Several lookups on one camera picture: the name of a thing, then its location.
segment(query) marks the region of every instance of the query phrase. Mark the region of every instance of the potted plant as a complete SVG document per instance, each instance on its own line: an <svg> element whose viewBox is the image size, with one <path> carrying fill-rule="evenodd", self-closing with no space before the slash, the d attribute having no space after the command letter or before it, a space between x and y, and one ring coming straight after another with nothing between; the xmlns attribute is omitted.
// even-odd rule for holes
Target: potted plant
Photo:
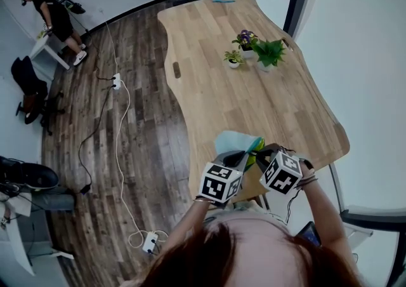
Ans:
<svg viewBox="0 0 406 287"><path fill-rule="evenodd" d="M230 68L237 68L240 63L244 63L244 59L241 57L240 53L235 50L232 52L226 51L224 57L224 60L228 60Z"/></svg>
<svg viewBox="0 0 406 287"><path fill-rule="evenodd" d="M268 40L259 40L259 43L255 44L253 50L259 56L258 66L263 71L271 71L272 68L278 65L278 61L282 60L284 55L284 46L282 40L269 42Z"/></svg>
<svg viewBox="0 0 406 287"><path fill-rule="evenodd" d="M242 56L244 58L252 58L255 53L252 47L258 42L258 36L251 32L250 30L242 30L240 34L237 35L237 40L233 40L232 43L238 43L239 49L242 49Z"/></svg>

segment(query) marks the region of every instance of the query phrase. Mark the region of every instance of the red hair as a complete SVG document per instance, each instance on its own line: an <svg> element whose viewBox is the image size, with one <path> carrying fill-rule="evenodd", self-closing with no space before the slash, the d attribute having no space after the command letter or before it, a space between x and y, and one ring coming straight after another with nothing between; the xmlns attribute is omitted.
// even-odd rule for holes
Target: red hair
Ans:
<svg viewBox="0 0 406 287"><path fill-rule="evenodd" d="M286 240L303 261L305 286L361 287L355 273L330 249L299 236ZM201 229L161 255L140 286L223 287L233 270L236 244L235 234L223 224L216 231Z"/></svg>

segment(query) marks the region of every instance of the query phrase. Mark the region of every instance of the black and white marker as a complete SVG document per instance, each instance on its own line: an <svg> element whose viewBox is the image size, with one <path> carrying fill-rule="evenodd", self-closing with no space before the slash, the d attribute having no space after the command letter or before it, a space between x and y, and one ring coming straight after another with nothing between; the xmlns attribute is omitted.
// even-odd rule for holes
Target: black and white marker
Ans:
<svg viewBox="0 0 406 287"><path fill-rule="evenodd" d="M200 179L199 195L225 203L238 193L242 175L242 171L207 163Z"/></svg>
<svg viewBox="0 0 406 287"><path fill-rule="evenodd" d="M299 159L278 151L259 181L269 191L287 194L302 177Z"/></svg>

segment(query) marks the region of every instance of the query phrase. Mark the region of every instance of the white cable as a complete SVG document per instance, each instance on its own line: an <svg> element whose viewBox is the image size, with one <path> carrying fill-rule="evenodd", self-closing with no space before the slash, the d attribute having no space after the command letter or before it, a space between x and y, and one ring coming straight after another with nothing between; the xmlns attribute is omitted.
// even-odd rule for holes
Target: white cable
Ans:
<svg viewBox="0 0 406 287"><path fill-rule="evenodd" d="M112 35L111 35L111 33L110 33L110 29L108 28L107 22L105 22L105 23L106 23L106 26L107 26L108 33L110 34L110 38L111 38L111 40L112 40L113 52L114 52L114 61L115 61L115 65L116 65L116 74L118 74L118 67L119 67L119 66L118 66L118 64L117 64L117 59L116 59L116 57L115 57L115 49L114 49L113 37L112 37ZM126 204L126 202L124 201L124 198L123 198L123 194L124 194L124 179L125 179L125 178L124 178L124 174L123 174L123 172L122 172L122 170L121 170L120 162L119 162L119 154L118 154L119 135L120 135L120 131L121 131L122 122L123 122L124 118L126 117L126 115L127 115L127 113L128 113L129 106L131 105L131 97L130 97L130 94L129 94L129 91L128 91L128 89L127 89L127 86L126 86L125 82L122 81L122 80L120 80L120 82L122 83L122 85L124 86L124 88L125 88L126 91L127 91L127 94L128 94L128 105L127 105L127 109L126 109L125 113L124 113L123 116L121 117L119 130L118 130L118 132L117 132L117 136L115 137L115 160L116 160L116 162L117 162L117 167L118 167L118 169L119 169L119 171L120 171L120 174L121 174L121 192L120 192L120 198L121 198L122 203L125 205L125 207L126 207L128 213L129 213L129 215L130 215L130 217L131 217L131 219L132 219L132 221L133 221L133 223L134 223L134 226L135 226L135 228L136 228L136 230L137 230L135 233L132 233L132 234L130 234L130 235L128 236L128 244L129 244L132 248L137 249L137 248L140 248L141 246L143 246L143 244L144 244L144 235L143 235L142 233L145 232L145 233L148 234L148 232L147 232L146 230L141 230L141 229L138 228L138 225L137 225L137 223L135 222L134 216L133 216L133 214L131 213L131 211L130 211L128 205ZM156 233L156 232L161 232L161 233L165 234L166 237L168 237L167 233L164 232L163 230L156 230L154 233ZM137 234L141 234L141 243L140 243L139 245L137 245L137 246L134 246L133 244L131 244L131 237L133 237L134 235L137 235Z"/></svg>
<svg viewBox="0 0 406 287"><path fill-rule="evenodd" d="M124 174L123 174L123 172L122 172L122 170L121 170L120 162L119 162L119 156L118 156L119 135L120 135L120 131L121 131L122 121L123 121L124 118L126 117L127 112L128 112L128 109L129 109L129 106L130 106L130 104L131 104L131 97L130 97L129 91L128 91L127 86L126 86L126 84L124 83L124 81L121 81L121 83L122 83L122 85L124 86L124 88L126 89L127 94L128 94L128 105L127 105L127 109L126 109L124 115L123 115L122 118L121 118L120 126L119 126L119 131L117 132L117 136L115 137L115 160L117 161L117 167L119 168L119 171L120 171L120 174L121 174L121 193L120 193L120 198L121 198L122 203L123 203L123 204L125 205L125 207L127 208L127 211L128 211L128 213L129 213L129 215L131 216L131 219L133 220L134 226L135 226L135 228L137 229L137 231L136 231L135 233L132 233L130 236L128 236L128 243L129 243L133 248L136 248L136 249L137 249L137 248L141 247L141 246L144 244L144 235L142 234L142 232L146 232L146 233L148 233L148 232L145 231L145 230L140 230L140 229L138 228L137 223L135 222L134 216L133 216L133 214L131 213L131 211L129 210L128 205L126 204L126 202L124 201L124 198L123 198L123 196L122 196L123 193L124 193ZM131 236L134 236L134 235L136 235L136 234L141 234L141 243L140 243L140 245L138 245L138 246L134 246L134 245L131 244Z"/></svg>
<svg viewBox="0 0 406 287"><path fill-rule="evenodd" d="M104 19L106 19L106 16L104 15L103 10L100 10L100 13L103 14ZM112 37L112 33L110 32L110 29L108 27L107 21L104 21L106 23L107 26L107 30L108 30L108 34L110 35L110 39L112 40L112 44L113 44L113 53L114 53L114 62L115 62L115 73L118 74L119 73L119 65L117 64L117 57L115 56L115 48L114 48L114 41L113 41L113 37Z"/></svg>

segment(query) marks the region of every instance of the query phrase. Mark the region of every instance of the black t-shirt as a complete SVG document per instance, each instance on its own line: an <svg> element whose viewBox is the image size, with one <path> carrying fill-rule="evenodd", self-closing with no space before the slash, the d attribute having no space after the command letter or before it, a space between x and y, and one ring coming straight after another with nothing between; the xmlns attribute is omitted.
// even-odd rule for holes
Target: black t-shirt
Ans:
<svg viewBox="0 0 406 287"><path fill-rule="evenodd" d="M46 3L48 5L49 13L51 14L51 18L57 17L57 15L61 12L65 11L65 7L63 7L61 4L58 4L55 0L32 0L34 3L34 6L38 13L41 14L43 17L43 20L45 21L43 11L41 10L41 5L42 3Z"/></svg>

